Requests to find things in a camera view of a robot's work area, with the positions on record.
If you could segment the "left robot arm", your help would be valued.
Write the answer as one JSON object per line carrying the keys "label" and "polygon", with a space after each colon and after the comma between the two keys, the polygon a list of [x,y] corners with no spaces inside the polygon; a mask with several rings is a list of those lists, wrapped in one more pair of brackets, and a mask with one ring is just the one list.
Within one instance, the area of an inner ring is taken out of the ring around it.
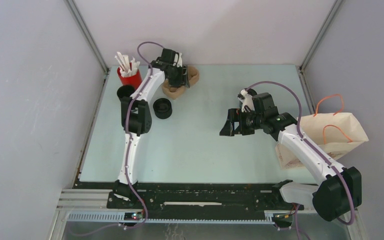
{"label": "left robot arm", "polygon": [[125,208],[133,208],[138,202],[138,194],[133,184],[138,181],[136,167],[137,155],[141,146],[142,135],[152,126],[149,100],[158,89],[175,100],[187,88],[194,85],[198,75],[190,75],[188,66],[183,63],[183,54],[163,48],[161,55],[148,64],[148,70],[142,83],[130,96],[120,99],[121,123],[125,131],[123,168],[119,173],[113,194]]}

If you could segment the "beige paper bag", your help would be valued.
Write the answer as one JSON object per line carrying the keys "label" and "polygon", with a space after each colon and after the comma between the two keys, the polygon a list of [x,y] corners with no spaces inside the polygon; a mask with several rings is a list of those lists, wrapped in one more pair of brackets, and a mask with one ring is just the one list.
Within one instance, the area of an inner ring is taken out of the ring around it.
{"label": "beige paper bag", "polygon": [[[320,104],[333,97],[340,98],[340,110],[334,113],[319,113]],[[357,118],[343,109],[342,96],[333,94],[318,102],[314,114],[302,116],[300,119],[302,130],[335,161],[369,141]]]}

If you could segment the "red cylindrical holder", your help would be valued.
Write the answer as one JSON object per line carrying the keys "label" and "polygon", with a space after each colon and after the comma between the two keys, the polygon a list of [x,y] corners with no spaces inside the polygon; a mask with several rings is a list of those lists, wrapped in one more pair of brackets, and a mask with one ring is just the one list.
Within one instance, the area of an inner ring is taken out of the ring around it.
{"label": "red cylindrical holder", "polygon": [[134,90],[137,90],[142,83],[142,77],[139,70],[137,70],[135,75],[123,77],[121,73],[121,68],[118,67],[117,74],[123,86],[132,86]]}

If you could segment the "stack of black cups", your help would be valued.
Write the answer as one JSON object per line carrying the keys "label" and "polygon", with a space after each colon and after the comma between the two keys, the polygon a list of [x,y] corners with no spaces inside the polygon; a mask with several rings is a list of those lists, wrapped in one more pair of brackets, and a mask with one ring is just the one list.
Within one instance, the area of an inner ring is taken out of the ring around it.
{"label": "stack of black cups", "polygon": [[132,85],[122,85],[116,91],[116,95],[121,102],[124,97],[129,98],[135,92],[135,88]]}

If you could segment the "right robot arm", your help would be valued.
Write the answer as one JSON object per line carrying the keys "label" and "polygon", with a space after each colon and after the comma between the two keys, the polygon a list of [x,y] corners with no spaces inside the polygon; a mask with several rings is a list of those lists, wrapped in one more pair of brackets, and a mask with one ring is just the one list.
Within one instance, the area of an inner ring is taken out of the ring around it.
{"label": "right robot arm", "polygon": [[279,113],[273,97],[265,92],[251,95],[245,89],[238,94],[240,108],[230,108],[220,136],[253,135],[263,130],[290,150],[316,181],[316,185],[284,180],[274,186],[271,204],[284,209],[291,204],[312,207],[331,222],[362,204],[362,175],[333,160],[298,126],[291,114]]}

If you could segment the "brown pulp cup carrier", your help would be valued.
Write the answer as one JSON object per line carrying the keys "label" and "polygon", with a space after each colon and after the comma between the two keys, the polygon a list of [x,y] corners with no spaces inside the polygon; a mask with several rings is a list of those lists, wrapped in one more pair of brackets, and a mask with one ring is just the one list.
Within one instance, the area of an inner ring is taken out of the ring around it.
{"label": "brown pulp cup carrier", "polygon": [[[200,79],[199,70],[192,65],[187,67],[187,79],[189,80],[190,87],[193,87]],[[169,81],[166,79],[164,83],[161,85],[162,92],[170,99],[175,100],[178,99],[181,95],[183,95],[187,89],[185,86],[181,87],[172,87],[169,86]]]}

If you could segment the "stack of black lids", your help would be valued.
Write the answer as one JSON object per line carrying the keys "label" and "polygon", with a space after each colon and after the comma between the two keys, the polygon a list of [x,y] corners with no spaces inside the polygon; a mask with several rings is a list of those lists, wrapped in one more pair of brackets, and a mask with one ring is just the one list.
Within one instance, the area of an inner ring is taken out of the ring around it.
{"label": "stack of black lids", "polygon": [[168,119],[173,113],[172,103],[167,98],[158,98],[152,107],[155,116],[162,120]]}

